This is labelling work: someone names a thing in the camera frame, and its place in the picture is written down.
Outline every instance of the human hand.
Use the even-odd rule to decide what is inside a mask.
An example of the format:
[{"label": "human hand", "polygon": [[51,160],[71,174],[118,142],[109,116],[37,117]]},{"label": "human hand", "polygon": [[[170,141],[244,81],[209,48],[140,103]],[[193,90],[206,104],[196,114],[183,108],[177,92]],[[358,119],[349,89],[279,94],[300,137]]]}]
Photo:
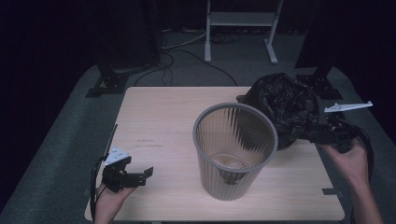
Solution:
[{"label": "human hand", "polygon": [[99,198],[96,201],[95,224],[108,224],[113,221],[120,211],[125,199],[134,192],[135,188],[120,189],[115,193],[101,184],[97,189]]},{"label": "human hand", "polygon": [[320,147],[329,155],[350,187],[369,186],[367,152],[355,138],[351,141],[352,149],[342,154],[329,145]]}]

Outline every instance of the white table frame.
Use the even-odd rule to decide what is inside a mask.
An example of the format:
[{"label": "white table frame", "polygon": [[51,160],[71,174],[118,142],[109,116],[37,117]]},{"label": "white table frame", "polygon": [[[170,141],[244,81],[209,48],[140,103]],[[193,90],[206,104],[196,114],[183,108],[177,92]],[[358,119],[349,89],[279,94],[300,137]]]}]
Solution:
[{"label": "white table frame", "polygon": [[275,12],[212,12],[211,0],[207,0],[205,61],[212,61],[210,49],[210,30],[212,26],[270,26],[268,38],[264,39],[265,47],[272,64],[279,64],[272,46],[277,23],[280,17],[283,0],[279,0]]}]

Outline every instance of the dark background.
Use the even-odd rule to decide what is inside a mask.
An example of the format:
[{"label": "dark background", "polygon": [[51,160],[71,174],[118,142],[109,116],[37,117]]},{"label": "dark background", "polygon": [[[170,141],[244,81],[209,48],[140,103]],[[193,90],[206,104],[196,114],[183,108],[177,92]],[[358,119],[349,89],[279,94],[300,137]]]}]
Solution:
[{"label": "dark background", "polygon": [[[84,72],[96,64],[93,53],[98,49],[111,51],[103,42],[106,35],[98,33],[103,26],[95,27],[92,23],[92,2],[95,1],[0,1],[0,174],[3,181],[0,209],[38,151],[70,92]],[[275,5],[272,0],[264,2],[225,1],[222,4],[218,1],[214,2],[214,8],[250,11],[257,6],[271,9]],[[160,0],[157,3],[163,29],[205,25],[205,0]],[[300,66],[317,66],[326,59],[329,50],[335,48],[334,65],[352,80],[364,101],[373,101],[375,106],[371,111],[393,141],[396,139],[392,125],[396,112],[393,104],[395,9],[391,0],[285,1],[278,27],[283,33],[309,30]],[[120,56],[114,52],[108,55]]]}]

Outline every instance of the white shelf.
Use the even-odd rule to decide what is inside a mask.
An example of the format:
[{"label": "white shelf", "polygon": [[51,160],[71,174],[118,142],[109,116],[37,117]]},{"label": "white shelf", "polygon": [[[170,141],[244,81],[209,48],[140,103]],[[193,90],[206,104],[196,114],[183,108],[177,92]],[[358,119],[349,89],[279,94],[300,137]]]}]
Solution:
[{"label": "white shelf", "polygon": [[210,25],[218,26],[272,26],[275,13],[212,12]]}]

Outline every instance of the wooden table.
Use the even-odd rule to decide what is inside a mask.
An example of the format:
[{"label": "wooden table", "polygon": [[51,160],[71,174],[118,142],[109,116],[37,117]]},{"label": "wooden table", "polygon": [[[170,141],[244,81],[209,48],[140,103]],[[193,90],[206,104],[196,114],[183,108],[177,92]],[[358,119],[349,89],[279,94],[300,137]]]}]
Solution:
[{"label": "wooden table", "polygon": [[[128,173],[154,167],[145,187],[124,203],[116,220],[340,220],[344,210],[315,145],[298,140],[278,151],[247,193],[224,202],[202,187],[192,127],[208,107],[236,102],[249,87],[133,87],[125,93],[112,147],[130,153]],[[92,220],[87,206],[85,217]]]}]

